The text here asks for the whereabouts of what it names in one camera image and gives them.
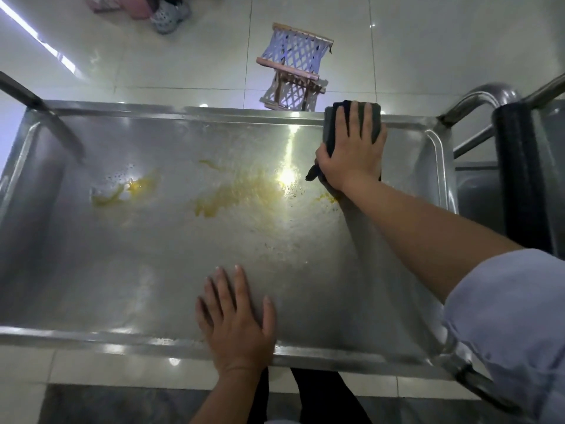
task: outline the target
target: light blue shirt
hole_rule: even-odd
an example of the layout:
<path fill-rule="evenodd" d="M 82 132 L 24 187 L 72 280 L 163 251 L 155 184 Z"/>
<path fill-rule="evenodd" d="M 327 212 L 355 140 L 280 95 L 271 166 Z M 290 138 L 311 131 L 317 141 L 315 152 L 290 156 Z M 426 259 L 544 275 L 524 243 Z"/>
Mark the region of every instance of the light blue shirt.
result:
<path fill-rule="evenodd" d="M 531 249 L 493 257 L 455 287 L 444 316 L 502 396 L 565 422 L 565 262 Z"/>

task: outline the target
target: dark cleaning cloth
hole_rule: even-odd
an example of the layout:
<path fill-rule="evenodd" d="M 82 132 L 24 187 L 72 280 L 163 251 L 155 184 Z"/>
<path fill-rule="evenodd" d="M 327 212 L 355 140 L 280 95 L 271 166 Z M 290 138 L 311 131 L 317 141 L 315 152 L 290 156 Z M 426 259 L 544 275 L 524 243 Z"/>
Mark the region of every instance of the dark cleaning cloth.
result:
<path fill-rule="evenodd" d="M 371 141 L 374 144 L 375 141 L 377 141 L 378 134 L 381 132 L 381 106 L 377 103 L 359 103 L 359 125 L 361 129 L 363 129 L 365 104 L 371 104 L 373 109 L 373 131 L 371 131 Z M 324 110 L 323 140 L 330 157 L 335 149 L 335 114 L 337 113 L 337 108 L 342 106 L 345 112 L 345 123 L 347 124 L 349 133 L 349 111 L 351 109 L 351 101 L 345 100 L 340 103 L 334 103 L 332 107 L 326 107 Z M 320 167 L 317 164 L 314 164 L 306 175 L 306 181 L 312 181 L 317 177 L 320 177 L 321 180 L 325 180 Z"/>

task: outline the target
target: person's left hand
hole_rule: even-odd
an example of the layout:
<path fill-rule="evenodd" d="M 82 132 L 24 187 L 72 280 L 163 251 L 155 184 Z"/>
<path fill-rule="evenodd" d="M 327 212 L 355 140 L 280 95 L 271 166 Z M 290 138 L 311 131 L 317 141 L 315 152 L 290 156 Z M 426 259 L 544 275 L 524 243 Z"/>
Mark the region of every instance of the person's left hand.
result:
<path fill-rule="evenodd" d="M 204 292 L 205 298 L 199 297 L 196 302 L 196 320 L 212 350 L 220 378 L 232 371 L 251 372 L 258 377 L 271 363 L 275 351 L 273 303 L 265 296 L 263 328 L 259 327 L 251 312 L 247 279 L 241 266 L 236 266 L 235 306 L 222 268 L 216 270 L 215 285 L 212 278 L 206 280 Z"/>

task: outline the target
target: person's foot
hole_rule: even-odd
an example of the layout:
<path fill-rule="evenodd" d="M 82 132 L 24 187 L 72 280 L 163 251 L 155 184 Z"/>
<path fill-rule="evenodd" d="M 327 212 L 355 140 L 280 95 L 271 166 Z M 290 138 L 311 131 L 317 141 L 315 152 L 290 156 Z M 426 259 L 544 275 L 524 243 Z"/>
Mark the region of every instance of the person's foot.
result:
<path fill-rule="evenodd" d="M 186 3 L 178 6 L 160 0 L 157 12 L 151 16 L 151 23 L 159 34 L 170 34 L 177 29 L 179 23 L 190 16 L 190 7 Z"/>

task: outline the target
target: forearm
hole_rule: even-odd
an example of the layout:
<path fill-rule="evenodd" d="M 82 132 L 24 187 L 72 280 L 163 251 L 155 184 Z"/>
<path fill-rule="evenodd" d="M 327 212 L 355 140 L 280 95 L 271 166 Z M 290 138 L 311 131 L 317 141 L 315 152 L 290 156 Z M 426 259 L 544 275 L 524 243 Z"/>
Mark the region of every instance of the forearm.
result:
<path fill-rule="evenodd" d="M 253 405 L 259 375 L 232 371 L 220 377 L 190 424 L 245 424 Z"/>
<path fill-rule="evenodd" d="M 343 192 L 442 302 L 479 263 L 521 249 L 488 228 L 397 191 L 368 174 L 352 176 Z"/>

